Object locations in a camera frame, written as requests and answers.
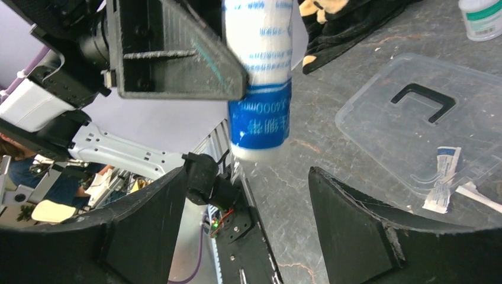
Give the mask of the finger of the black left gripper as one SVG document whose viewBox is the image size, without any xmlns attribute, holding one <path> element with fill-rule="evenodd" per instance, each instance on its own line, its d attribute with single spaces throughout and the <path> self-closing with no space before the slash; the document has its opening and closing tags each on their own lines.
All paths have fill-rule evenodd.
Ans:
<svg viewBox="0 0 502 284">
<path fill-rule="evenodd" d="M 107 1 L 107 87 L 126 99 L 244 98 L 248 74 L 186 1 Z"/>
</svg>

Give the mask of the white bottle green label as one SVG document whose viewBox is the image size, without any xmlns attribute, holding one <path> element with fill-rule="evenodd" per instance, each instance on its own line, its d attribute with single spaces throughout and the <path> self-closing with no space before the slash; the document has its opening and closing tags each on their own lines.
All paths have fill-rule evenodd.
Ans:
<svg viewBox="0 0 502 284">
<path fill-rule="evenodd" d="M 501 35 L 501 0 L 459 0 L 458 7 L 472 41 L 488 41 Z"/>
</svg>

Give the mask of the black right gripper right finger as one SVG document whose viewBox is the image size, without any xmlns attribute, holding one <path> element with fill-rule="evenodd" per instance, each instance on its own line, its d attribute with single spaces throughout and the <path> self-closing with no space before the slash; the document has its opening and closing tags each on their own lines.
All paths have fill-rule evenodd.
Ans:
<svg viewBox="0 0 502 284">
<path fill-rule="evenodd" d="M 330 283 L 500 283 L 501 229 L 431 220 L 376 200 L 320 167 L 308 174 Z"/>
</svg>

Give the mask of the blue white bandage roll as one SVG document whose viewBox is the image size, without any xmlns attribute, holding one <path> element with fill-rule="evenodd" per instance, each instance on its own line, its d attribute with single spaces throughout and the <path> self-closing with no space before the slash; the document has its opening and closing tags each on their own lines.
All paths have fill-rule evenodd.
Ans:
<svg viewBox="0 0 502 284">
<path fill-rule="evenodd" d="M 230 50 L 249 74 L 245 98 L 229 107 L 230 146 L 247 162 L 279 156 L 289 137 L 292 1 L 224 1 Z"/>
</svg>

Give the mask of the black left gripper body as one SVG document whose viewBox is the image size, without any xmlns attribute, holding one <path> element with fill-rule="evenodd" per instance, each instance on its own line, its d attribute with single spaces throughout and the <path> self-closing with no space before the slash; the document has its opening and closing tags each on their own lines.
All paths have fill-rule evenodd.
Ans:
<svg viewBox="0 0 502 284">
<path fill-rule="evenodd" d="M 101 72 L 110 66 L 107 13 L 102 1 L 5 1 L 30 34 L 48 48 L 27 77 L 76 109 L 111 90 Z"/>
</svg>

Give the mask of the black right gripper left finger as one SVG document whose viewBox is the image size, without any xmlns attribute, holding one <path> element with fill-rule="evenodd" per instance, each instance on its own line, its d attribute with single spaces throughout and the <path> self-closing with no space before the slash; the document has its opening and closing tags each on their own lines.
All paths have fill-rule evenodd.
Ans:
<svg viewBox="0 0 502 284">
<path fill-rule="evenodd" d="M 1 229 L 2 283 L 167 283 L 187 173 L 58 224 Z"/>
</svg>

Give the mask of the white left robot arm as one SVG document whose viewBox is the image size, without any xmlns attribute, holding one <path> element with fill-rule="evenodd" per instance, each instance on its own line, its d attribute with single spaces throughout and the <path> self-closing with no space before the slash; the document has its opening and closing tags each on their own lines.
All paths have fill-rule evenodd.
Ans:
<svg viewBox="0 0 502 284">
<path fill-rule="evenodd" d="M 220 1 L 7 1 L 46 47 L 2 96 L 1 130 L 57 162 L 112 163 L 156 179 L 183 166 L 213 178 L 206 154 L 151 149 L 103 130 L 84 107 L 125 99 L 237 101 L 248 74 L 220 36 Z"/>
</svg>

